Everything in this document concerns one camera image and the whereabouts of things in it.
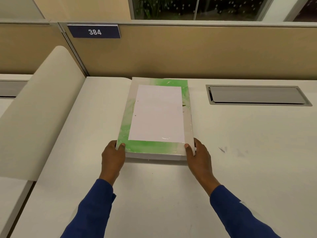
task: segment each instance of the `blue sign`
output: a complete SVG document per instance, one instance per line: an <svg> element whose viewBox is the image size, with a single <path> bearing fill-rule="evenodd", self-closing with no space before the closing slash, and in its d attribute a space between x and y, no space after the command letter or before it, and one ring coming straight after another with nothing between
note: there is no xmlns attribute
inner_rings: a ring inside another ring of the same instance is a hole
<svg viewBox="0 0 317 238"><path fill-rule="evenodd" d="M68 24L75 38L121 38L118 25Z"/></svg>

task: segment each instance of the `person's left hand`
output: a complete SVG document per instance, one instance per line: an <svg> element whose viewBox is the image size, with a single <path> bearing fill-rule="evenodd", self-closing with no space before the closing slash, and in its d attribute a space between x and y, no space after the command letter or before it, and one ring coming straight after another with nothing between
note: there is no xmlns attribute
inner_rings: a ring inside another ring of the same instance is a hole
<svg viewBox="0 0 317 238"><path fill-rule="evenodd" d="M118 150L116 150L116 143L117 140L110 141L101 155L102 166L99 179L107 181L111 186L113 186L119 176L119 172L125 161L125 144L120 144Z"/></svg>

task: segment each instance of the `person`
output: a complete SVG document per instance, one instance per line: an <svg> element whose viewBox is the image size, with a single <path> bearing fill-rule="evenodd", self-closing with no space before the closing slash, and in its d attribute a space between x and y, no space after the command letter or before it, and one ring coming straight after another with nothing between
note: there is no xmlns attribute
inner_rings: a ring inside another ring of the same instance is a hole
<svg viewBox="0 0 317 238"><path fill-rule="evenodd" d="M268 225L256 219L252 212L213 176L211 156L207 148L194 139L196 154L185 144L188 167L204 188L212 208L217 213L231 238L277 238ZM116 195L113 184L125 162L125 144L116 150L111 141L102 153L102 168L85 198L80 202L74 219L65 228L61 238L103 238L112 202Z"/></svg>

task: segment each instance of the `hand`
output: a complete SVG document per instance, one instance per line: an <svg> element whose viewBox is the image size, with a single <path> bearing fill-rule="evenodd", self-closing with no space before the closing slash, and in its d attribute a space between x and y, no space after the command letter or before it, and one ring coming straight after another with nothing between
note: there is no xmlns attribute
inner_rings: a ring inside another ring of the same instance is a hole
<svg viewBox="0 0 317 238"><path fill-rule="evenodd" d="M212 174L211 156L207 148L196 138L194 138L194 142L197 148L195 156L190 145L185 144L188 167L210 196L220 183Z"/></svg>
<svg viewBox="0 0 317 238"><path fill-rule="evenodd" d="M119 172L125 161L125 144L120 144L118 150L116 150L116 143L117 140L110 141L101 154L102 166L99 179L107 181L111 186L113 186L119 176Z"/></svg>

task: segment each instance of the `desk surface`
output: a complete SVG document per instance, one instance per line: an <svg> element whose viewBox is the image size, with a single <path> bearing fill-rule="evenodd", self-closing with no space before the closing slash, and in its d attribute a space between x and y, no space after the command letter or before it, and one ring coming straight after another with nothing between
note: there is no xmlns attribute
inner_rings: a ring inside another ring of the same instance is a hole
<svg viewBox="0 0 317 238"><path fill-rule="evenodd" d="M29 80L32 75L0 74L0 80ZM0 117L13 99L0 99ZM32 182L0 177L0 238L7 237Z"/></svg>
<svg viewBox="0 0 317 238"><path fill-rule="evenodd" d="M131 80L88 77L12 238L59 237L116 139ZM317 81L188 81L217 179L282 237L316 237ZM210 105L206 84L297 85L312 107ZM128 160L105 237L229 237L185 162Z"/></svg>

